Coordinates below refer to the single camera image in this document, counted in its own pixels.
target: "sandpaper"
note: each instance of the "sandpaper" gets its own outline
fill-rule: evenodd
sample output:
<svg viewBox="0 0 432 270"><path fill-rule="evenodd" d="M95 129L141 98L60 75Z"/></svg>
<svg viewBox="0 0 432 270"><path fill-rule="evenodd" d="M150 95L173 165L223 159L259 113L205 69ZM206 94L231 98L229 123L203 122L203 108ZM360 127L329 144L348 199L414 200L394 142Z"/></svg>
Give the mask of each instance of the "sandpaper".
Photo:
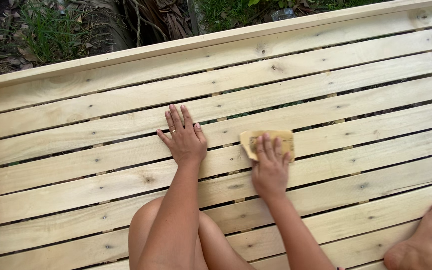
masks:
<svg viewBox="0 0 432 270"><path fill-rule="evenodd" d="M252 160L258 161L256 155L256 139L262 136L263 133L269 133L271 143L274 145L274 139L276 137L281 138L281 150L282 154L290 152L290 162L294 161L294 145L293 145L293 132L291 130L259 130L259 131L245 131L239 134L239 140L243 149L246 151L248 157Z"/></svg>

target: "leg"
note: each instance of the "leg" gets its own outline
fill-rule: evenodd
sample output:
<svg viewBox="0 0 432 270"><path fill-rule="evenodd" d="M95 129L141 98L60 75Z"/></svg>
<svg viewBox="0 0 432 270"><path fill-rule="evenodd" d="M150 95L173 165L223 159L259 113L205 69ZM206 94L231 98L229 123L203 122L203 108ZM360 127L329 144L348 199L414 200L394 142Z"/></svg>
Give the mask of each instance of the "leg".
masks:
<svg viewBox="0 0 432 270"><path fill-rule="evenodd" d="M388 270L432 270L432 206L416 232L384 255Z"/></svg>
<svg viewBox="0 0 432 270"><path fill-rule="evenodd" d="M209 270L255 270L234 251L218 225L203 212L199 212L198 235Z"/></svg>
<svg viewBox="0 0 432 270"><path fill-rule="evenodd" d="M153 225L153 221L158 214L163 197L154 199L143 205L133 216L129 225L128 248L129 248L129 269L135 270L139 257L145 247L146 240ZM201 242L199 237L196 239L196 249L194 256L194 269L207 270Z"/></svg>

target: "finger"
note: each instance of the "finger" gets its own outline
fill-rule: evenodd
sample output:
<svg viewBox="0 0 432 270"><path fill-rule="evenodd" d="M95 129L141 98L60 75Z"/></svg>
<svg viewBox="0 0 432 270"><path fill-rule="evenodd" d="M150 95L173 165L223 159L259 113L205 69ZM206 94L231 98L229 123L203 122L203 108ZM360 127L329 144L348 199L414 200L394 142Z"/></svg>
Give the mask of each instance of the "finger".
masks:
<svg viewBox="0 0 432 270"><path fill-rule="evenodd" d="M171 143L171 139L168 138L168 136L166 136L160 129L156 130L156 133L166 146Z"/></svg>
<svg viewBox="0 0 432 270"><path fill-rule="evenodd" d="M203 134L203 130L201 129L201 125L199 123L196 123L194 125L194 133L196 133L196 137L199 139L199 141L206 142L206 137Z"/></svg>
<svg viewBox="0 0 432 270"><path fill-rule="evenodd" d="M268 160L265 148L263 146L263 136L259 136L256 139L256 155L258 156L259 162L265 162Z"/></svg>
<svg viewBox="0 0 432 270"><path fill-rule="evenodd" d="M259 162L251 159L252 174L255 175L259 170Z"/></svg>
<svg viewBox="0 0 432 270"><path fill-rule="evenodd" d="M270 161L273 161L276 159L275 153L273 150L273 145L271 144L271 138L269 137L268 132L264 132L262 134L262 137L264 139L264 150L266 151L266 156L268 156L268 159Z"/></svg>
<svg viewBox="0 0 432 270"><path fill-rule="evenodd" d="M189 115L188 108L184 105L181 105L181 113L183 113L184 126L193 127L193 120L191 119L191 115Z"/></svg>
<svg viewBox="0 0 432 270"><path fill-rule="evenodd" d="M169 111L165 111L164 116L166 117L167 127L169 128L169 131L171 132L173 130L176 130L173 118L171 117L171 113Z"/></svg>
<svg viewBox="0 0 432 270"><path fill-rule="evenodd" d="M285 169L287 169L289 167L290 159L291 159L291 153L290 152L285 152L284 156L283 156L283 167Z"/></svg>
<svg viewBox="0 0 432 270"><path fill-rule="evenodd" d="M176 130L181 131L183 129L183 123L181 123L180 114L178 113L176 106L171 104L169 106L169 111L171 112L171 117L173 118L173 123L174 123Z"/></svg>
<svg viewBox="0 0 432 270"><path fill-rule="evenodd" d="M274 139L274 156L276 160L281 162L283 160L283 153L281 153L281 138L276 137Z"/></svg>

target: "wooden bench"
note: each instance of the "wooden bench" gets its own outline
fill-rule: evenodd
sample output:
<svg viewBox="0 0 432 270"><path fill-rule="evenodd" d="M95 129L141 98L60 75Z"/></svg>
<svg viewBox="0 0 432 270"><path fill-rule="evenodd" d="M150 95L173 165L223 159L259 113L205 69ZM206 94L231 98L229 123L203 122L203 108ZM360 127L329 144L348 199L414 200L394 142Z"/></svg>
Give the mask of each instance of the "wooden bench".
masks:
<svg viewBox="0 0 432 270"><path fill-rule="evenodd" d="M432 204L432 0L396 0L1 75L0 270L128 270L173 102L208 139L201 209L258 270L289 267L245 130L294 131L287 196L334 265L384 269Z"/></svg>

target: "forearm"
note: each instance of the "forearm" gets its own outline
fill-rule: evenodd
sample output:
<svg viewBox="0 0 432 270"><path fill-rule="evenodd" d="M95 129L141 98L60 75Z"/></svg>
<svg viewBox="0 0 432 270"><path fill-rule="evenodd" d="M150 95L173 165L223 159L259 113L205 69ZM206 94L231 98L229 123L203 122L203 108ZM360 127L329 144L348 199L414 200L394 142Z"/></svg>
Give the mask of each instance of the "forearm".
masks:
<svg viewBox="0 0 432 270"><path fill-rule="evenodd" d="M286 196L267 204L283 238L292 270L335 269Z"/></svg>
<svg viewBox="0 0 432 270"><path fill-rule="evenodd" d="M141 261L157 262L158 269L165 267L173 269L178 266L186 268L194 264L199 227L197 201L199 165L197 161L189 161L181 162L178 166L149 232ZM157 250L160 257L145 257L145 253L156 254L151 250Z"/></svg>

